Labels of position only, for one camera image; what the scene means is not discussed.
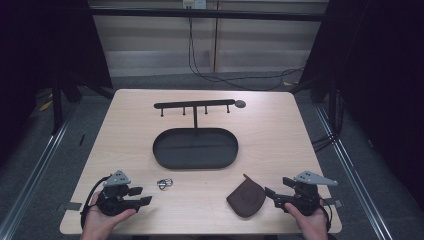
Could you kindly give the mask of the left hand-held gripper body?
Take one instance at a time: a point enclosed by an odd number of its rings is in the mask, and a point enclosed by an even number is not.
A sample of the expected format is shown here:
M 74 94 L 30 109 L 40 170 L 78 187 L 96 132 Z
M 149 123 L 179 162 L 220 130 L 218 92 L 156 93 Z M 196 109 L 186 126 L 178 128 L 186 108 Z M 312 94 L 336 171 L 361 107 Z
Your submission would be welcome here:
M 128 208 L 125 205 L 127 200 L 131 180 L 122 170 L 117 170 L 103 183 L 103 190 L 100 192 L 96 205 L 101 212 L 107 216 L 116 216 Z

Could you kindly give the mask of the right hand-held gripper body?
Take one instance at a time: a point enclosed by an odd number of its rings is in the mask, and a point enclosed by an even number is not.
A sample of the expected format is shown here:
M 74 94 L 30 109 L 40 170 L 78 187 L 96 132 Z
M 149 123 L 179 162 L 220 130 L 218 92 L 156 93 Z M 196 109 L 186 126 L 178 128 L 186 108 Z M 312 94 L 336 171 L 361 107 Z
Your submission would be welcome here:
M 292 179 L 297 182 L 297 188 L 293 189 L 293 196 L 280 195 L 284 202 L 282 210 L 288 212 L 285 204 L 291 203 L 305 216 L 312 215 L 320 206 L 319 185 L 338 185 L 336 180 L 331 180 L 308 170 L 294 176 Z

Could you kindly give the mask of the person's right hand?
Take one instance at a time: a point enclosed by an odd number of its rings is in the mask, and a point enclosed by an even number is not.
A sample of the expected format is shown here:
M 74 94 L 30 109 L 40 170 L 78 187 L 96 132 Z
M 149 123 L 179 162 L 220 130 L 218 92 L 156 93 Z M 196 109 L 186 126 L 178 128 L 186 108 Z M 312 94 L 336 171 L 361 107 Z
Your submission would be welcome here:
M 296 220 L 304 240 L 328 240 L 327 218 L 321 209 L 317 209 L 310 216 L 305 216 L 291 203 L 286 203 L 285 208 Z

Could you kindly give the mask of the person's left hand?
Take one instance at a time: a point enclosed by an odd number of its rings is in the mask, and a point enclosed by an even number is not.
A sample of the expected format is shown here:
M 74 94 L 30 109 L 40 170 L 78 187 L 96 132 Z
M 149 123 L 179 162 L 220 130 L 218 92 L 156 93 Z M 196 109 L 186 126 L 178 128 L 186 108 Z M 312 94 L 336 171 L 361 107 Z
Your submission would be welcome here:
M 107 216 L 95 205 L 98 195 L 98 192 L 93 194 L 80 240 L 107 240 L 117 225 L 136 214 L 134 209 L 128 209 L 116 216 Z

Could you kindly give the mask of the grey tape strip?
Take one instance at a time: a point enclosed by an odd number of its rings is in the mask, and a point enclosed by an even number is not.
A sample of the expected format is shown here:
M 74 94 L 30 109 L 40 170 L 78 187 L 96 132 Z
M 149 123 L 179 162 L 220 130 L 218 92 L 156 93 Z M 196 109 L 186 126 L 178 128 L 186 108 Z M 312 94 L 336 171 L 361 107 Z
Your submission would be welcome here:
M 343 203 L 341 202 L 341 200 L 336 200 L 333 198 L 326 198 L 326 199 L 322 199 L 322 201 L 326 204 L 326 205 L 334 205 L 335 208 L 339 208 L 343 206 Z
M 68 210 L 70 211 L 79 211 L 81 208 L 81 203 L 75 203 L 75 202 L 67 202 L 67 203 L 60 203 L 56 210 L 59 212 L 66 212 Z

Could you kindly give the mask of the brown leather pouch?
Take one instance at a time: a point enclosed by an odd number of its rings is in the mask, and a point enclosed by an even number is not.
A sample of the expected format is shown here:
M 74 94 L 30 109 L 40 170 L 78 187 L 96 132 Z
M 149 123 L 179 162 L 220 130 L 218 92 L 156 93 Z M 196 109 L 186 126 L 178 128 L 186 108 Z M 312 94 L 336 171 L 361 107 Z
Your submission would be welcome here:
M 226 197 L 226 201 L 242 218 L 250 218 L 256 214 L 264 204 L 265 190 L 258 183 L 244 174 L 245 180 Z

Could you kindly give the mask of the black key rack with tray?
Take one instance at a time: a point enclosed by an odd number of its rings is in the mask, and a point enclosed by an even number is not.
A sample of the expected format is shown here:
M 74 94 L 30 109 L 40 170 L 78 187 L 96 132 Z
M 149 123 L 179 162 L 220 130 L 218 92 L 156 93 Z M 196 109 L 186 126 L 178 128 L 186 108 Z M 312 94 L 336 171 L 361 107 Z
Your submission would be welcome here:
M 208 113 L 209 107 L 230 106 L 244 108 L 243 100 L 221 99 L 183 102 L 155 103 L 154 108 L 164 116 L 165 109 L 181 108 L 183 114 L 191 108 L 193 126 L 191 128 L 171 128 L 160 133 L 154 140 L 152 150 L 159 165 L 171 170 L 222 169 L 230 166 L 237 158 L 239 143 L 237 137 L 223 128 L 200 128 L 198 108 Z

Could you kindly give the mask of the black metal stand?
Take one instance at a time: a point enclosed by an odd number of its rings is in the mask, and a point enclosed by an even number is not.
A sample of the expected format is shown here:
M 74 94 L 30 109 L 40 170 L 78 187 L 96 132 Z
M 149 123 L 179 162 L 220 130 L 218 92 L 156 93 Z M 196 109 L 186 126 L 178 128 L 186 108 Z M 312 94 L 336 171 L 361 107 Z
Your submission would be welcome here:
M 52 81 L 52 103 L 54 123 L 52 134 L 55 135 L 64 123 L 62 96 L 71 103 L 77 103 L 81 100 L 82 95 L 77 87 L 77 81 L 70 76 L 56 76 Z

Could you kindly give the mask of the dark curtain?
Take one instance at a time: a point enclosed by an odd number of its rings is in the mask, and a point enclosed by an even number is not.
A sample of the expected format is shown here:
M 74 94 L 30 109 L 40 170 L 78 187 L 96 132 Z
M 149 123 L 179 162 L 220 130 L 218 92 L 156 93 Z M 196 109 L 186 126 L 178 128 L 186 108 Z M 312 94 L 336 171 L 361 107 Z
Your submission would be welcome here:
M 8 162 L 39 90 L 73 101 L 81 85 L 112 86 L 88 0 L 0 0 L 0 168 Z
M 301 81 L 340 91 L 424 210 L 424 0 L 328 0 Z

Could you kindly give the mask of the white power outlet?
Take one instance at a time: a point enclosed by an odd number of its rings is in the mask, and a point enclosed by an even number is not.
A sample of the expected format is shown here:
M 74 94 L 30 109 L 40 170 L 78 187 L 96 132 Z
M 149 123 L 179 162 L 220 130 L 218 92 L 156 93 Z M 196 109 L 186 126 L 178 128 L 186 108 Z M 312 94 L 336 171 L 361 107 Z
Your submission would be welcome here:
M 207 0 L 182 0 L 184 9 L 206 10 Z

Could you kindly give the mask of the metal floor rail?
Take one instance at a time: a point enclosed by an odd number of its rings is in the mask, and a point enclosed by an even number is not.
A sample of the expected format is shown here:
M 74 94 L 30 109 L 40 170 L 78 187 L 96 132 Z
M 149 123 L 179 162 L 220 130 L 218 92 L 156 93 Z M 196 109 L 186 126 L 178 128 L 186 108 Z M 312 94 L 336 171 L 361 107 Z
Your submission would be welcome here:
M 339 138 L 335 138 L 335 134 L 330 127 L 329 116 L 325 109 L 322 106 L 316 106 L 315 110 L 326 134 L 332 139 L 332 148 L 338 156 L 338 159 L 341 162 L 349 182 L 351 183 L 352 188 L 358 197 L 358 200 L 364 209 L 364 212 L 375 234 L 377 235 L 378 240 L 394 240 L 385 220 L 383 219 L 380 211 L 376 207 L 360 175 L 358 174 L 355 165 L 353 164 L 345 146 L 343 145 L 343 142 Z
M 23 138 L 0 171 L 0 240 L 13 238 L 78 106 L 67 103 L 63 107 L 57 129 L 52 110 L 36 111 L 30 118 Z

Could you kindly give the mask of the black horizontal frame bar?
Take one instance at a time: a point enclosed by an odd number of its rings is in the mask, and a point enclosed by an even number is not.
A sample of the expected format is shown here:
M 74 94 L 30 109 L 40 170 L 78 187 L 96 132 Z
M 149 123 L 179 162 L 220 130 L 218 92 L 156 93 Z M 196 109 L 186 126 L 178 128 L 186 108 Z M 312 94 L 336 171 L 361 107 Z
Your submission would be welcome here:
M 105 16 L 185 17 L 185 18 L 248 19 L 248 20 L 278 20 L 278 21 L 306 21 L 306 22 L 323 22 L 327 20 L 327 17 L 324 14 L 258 12 L 258 11 L 145 9 L 145 8 L 112 8 L 112 7 L 90 7 L 88 11 L 92 15 L 105 15 Z

